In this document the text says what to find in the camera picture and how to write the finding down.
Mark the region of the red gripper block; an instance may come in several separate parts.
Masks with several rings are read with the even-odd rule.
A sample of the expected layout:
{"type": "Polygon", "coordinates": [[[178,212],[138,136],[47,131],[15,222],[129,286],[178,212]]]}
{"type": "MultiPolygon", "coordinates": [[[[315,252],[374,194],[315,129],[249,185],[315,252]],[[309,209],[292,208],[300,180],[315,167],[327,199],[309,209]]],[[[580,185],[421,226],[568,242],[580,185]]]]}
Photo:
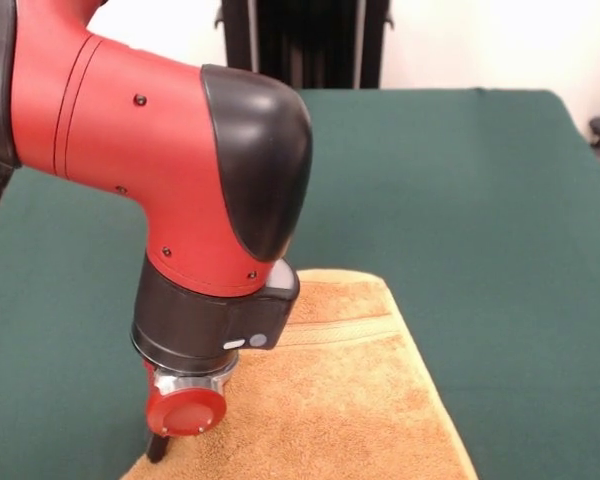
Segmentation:
{"type": "Polygon", "coordinates": [[[213,429],[227,411],[224,387],[228,360],[209,372],[184,374],[144,362],[148,376],[146,421],[154,433],[148,443],[148,460],[161,462],[170,437],[196,436],[213,429]]]}

